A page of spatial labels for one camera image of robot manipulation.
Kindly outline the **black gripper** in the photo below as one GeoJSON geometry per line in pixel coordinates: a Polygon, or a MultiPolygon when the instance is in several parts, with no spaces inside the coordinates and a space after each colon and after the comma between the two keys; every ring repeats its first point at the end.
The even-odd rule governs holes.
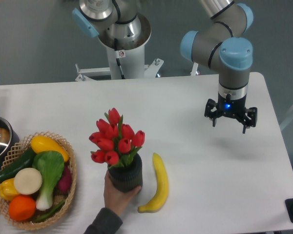
{"type": "Polygon", "coordinates": [[[208,99],[205,107],[204,116],[212,121],[212,126],[216,126],[217,119],[220,117],[234,118],[243,122],[242,133],[245,134],[246,130],[250,127],[256,127],[257,124],[257,107],[246,109],[247,95],[240,99],[228,99],[218,95],[218,101],[208,99]]]}

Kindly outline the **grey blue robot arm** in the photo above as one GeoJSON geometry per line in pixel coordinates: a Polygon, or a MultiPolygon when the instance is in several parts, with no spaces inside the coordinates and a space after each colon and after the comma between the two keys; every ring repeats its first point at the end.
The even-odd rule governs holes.
{"type": "MultiPolygon", "coordinates": [[[[213,123],[233,118],[244,129],[255,127],[257,108],[245,106],[253,46],[243,33],[253,22],[252,10],[232,0],[203,0],[201,5],[213,24],[205,33],[187,32],[180,44],[181,55],[216,71],[218,99],[209,99],[205,117],[213,123]]],[[[112,79],[145,78],[145,44],[151,35],[146,17],[134,0],[82,0],[72,17],[88,37],[105,46],[112,79]]]]}

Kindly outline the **grey sleeved forearm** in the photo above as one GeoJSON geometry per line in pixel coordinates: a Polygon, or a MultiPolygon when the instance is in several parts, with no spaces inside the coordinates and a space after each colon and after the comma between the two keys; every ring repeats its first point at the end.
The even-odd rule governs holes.
{"type": "Polygon", "coordinates": [[[122,219],[108,208],[101,208],[84,234],[115,234],[122,226],[122,219]]]}

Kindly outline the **person's hand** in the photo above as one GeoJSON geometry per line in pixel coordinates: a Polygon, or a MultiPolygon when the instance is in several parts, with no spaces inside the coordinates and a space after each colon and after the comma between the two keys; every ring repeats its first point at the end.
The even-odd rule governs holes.
{"type": "Polygon", "coordinates": [[[121,216],[130,201],[140,192],[141,189],[141,186],[137,186],[126,193],[117,190],[111,181],[109,171],[107,171],[105,174],[104,188],[105,208],[111,210],[116,215],[121,216]]]}

